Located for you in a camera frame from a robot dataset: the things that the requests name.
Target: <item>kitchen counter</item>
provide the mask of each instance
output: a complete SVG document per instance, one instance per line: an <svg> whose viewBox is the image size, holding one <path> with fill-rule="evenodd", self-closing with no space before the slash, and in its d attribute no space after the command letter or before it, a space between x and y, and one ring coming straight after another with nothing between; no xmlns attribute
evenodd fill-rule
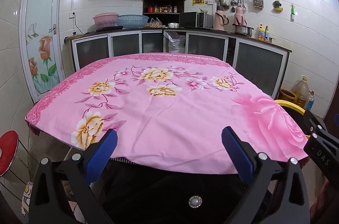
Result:
<svg viewBox="0 0 339 224"><path fill-rule="evenodd" d="M72 41L72 40L76 40L76 39L81 39L83 37L95 37L97 35L103 35L103 34L109 34L109 33L117 33L117 32L128 32L128 31L159 31L159 30L166 30L166 31L178 31L178 32L192 32L192 31L199 31L202 33L214 33L214 34L222 34L228 37L241 37L242 39L247 39L247 40L251 40L251 41L257 41L259 43L263 43L265 45L268 46L272 46L272 47L276 47L279 49L283 49L287 52L292 52L292 50L289 50L285 47L279 46L277 44L274 43L270 43L270 42L266 42L266 41L261 41L258 39L255 39L253 37L246 37L246 36L241 36L241 35L236 35L233 32L227 32L227 31L223 31L223 30L216 30L216 29L209 29L209 28L195 28L195 27L181 27L181 28L136 28L136 29L120 29L120 30L112 30L112 31L104 31L104 32L93 32L93 33L87 33L87 34L83 34L83 35L76 35L76 36L69 36L69 37L65 37L64 42L66 43L67 41Z"/></svg>

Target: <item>black fabric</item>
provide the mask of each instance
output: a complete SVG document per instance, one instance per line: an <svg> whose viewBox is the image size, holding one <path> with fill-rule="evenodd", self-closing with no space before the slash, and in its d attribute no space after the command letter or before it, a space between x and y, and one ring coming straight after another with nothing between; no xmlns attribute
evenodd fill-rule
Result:
<svg viewBox="0 0 339 224"><path fill-rule="evenodd" d="M115 224L224 223L247 184L238 175L176 173L111 161L102 204ZM189 198L202 198L199 208ZM262 217L271 194L267 191Z"/></svg>

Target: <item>red stool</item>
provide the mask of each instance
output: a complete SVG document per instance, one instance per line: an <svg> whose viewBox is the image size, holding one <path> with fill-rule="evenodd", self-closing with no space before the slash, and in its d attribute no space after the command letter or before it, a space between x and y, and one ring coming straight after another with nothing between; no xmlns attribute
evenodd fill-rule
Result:
<svg viewBox="0 0 339 224"><path fill-rule="evenodd" d="M25 146L21 143L18 134L14 130L10 130L0 137L0 177L3 177L8 171L10 171L11 173L14 174L14 176L17 179L19 179L22 183L26 185L24 181L22 181L13 171L10 170L11 164L13 163L14 158L16 157L31 173L33 173L32 170L30 170L30 168L16 155L19 143L22 145L25 151L35 160L35 158L28 152ZM8 188L6 188L4 184L2 184L1 182L0 184L11 194L13 194Z"/></svg>

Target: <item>power cord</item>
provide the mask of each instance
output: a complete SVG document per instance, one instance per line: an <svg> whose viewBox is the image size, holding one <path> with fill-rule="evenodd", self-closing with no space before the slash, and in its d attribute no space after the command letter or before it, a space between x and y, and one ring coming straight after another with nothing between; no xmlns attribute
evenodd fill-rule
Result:
<svg viewBox="0 0 339 224"><path fill-rule="evenodd" d="M81 31L81 29L77 26L77 20L76 20L76 18L75 18L75 13L74 13L74 12L73 12L73 16L74 16L75 26L80 30L80 32L81 32L82 34L84 34L84 33Z"/></svg>

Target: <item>pearl button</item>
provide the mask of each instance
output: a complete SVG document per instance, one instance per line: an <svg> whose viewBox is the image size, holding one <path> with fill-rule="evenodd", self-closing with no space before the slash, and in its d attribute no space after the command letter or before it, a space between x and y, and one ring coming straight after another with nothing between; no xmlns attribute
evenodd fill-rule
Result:
<svg viewBox="0 0 339 224"><path fill-rule="evenodd" d="M191 208L199 208L202 204L202 198L200 196L192 196L190 199L189 199L189 206Z"/></svg>

